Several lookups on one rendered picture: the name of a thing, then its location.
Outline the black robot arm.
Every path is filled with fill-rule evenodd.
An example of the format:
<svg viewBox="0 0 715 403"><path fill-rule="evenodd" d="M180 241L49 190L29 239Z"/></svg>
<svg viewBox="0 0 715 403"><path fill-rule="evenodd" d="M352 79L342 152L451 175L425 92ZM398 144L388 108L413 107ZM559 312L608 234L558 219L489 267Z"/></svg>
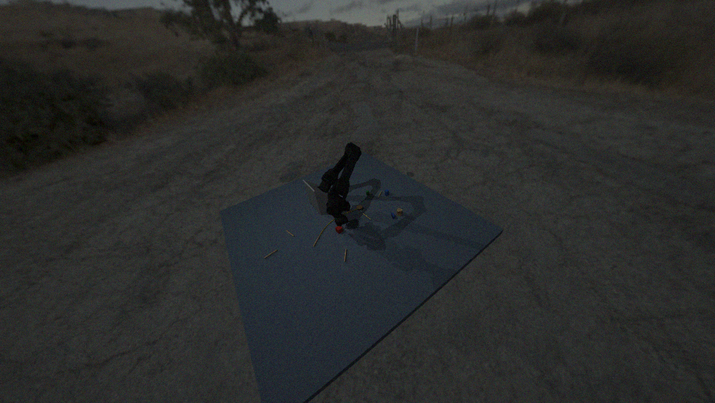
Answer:
<svg viewBox="0 0 715 403"><path fill-rule="evenodd" d="M360 150L360 147L353 144L352 142L348 142L345 147L344 155L338 161L335 167L329 169L322 175L322 181L318 188L322 192L328 193L326 211L329 215L336 215L338 211L340 213L342 213L342 211L349 211L350 204L345 200L349 191L349 179L352 170L354 169L355 164L360 158L361 154L362 151ZM342 168L344 169L342 170ZM338 179L338 174L341 170L342 174ZM339 194L343 196L341 197L339 196ZM339 202L341 203L340 208Z"/></svg>

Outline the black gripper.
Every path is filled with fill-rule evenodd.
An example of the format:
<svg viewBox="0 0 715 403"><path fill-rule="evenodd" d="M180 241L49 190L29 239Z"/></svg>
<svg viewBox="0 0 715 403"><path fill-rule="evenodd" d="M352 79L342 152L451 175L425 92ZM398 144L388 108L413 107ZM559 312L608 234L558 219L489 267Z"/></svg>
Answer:
<svg viewBox="0 0 715 403"><path fill-rule="evenodd" d="M340 208L340 206L341 206L341 203L339 202L339 208ZM333 215L332 217L335 218L335 219L334 219L334 222L335 222L336 225L339 226L339 227L340 227L342 224L348 223L347 217L346 217L345 215L342 215L339 211L338 211L338 213L337 213L336 215Z"/></svg>

